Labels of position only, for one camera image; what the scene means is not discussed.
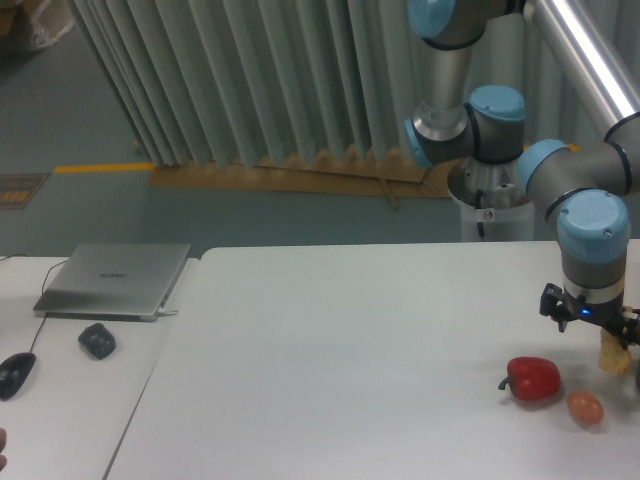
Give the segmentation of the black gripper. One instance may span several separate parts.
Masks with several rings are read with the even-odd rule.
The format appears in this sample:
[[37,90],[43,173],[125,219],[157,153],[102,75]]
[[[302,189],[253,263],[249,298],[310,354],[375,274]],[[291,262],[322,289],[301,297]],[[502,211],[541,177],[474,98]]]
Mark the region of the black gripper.
[[575,321],[598,326],[627,350],[639,344],[639,310],[624,309],[623,299],[624,290],[569,287],[563,290],[547,283],[540,296],[539,313],[554,321],[560,333]]

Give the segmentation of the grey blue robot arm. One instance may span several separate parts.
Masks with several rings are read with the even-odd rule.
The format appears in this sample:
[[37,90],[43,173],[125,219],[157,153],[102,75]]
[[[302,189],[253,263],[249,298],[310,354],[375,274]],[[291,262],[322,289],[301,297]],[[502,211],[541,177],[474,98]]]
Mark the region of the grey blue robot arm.
[[[461,97],[472,46],[492,20],[534,25],[602,135],[592,148],[523,143],[524,100],[503,86]],[[639,87],[580,1],[412,1],[410,26],[437,54],[433,86],[405,121],[411,154],[431,167],[468,157],[507,165],[561,251],[563,282],[547,285],[540,312],[560,328],[584,321],[622,348],[639,341],[639,313],[623,303],[631,224],[623,197],[639,189]]]

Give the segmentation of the person hand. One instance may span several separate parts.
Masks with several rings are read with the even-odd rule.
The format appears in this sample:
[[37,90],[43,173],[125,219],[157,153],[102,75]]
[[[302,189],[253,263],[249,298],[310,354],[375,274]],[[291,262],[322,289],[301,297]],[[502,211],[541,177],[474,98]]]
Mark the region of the person hand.
[[8,460],[4,453],[7,445],[8,435],[4,428],[0,429],[0,471],[2,472],[6,467]]

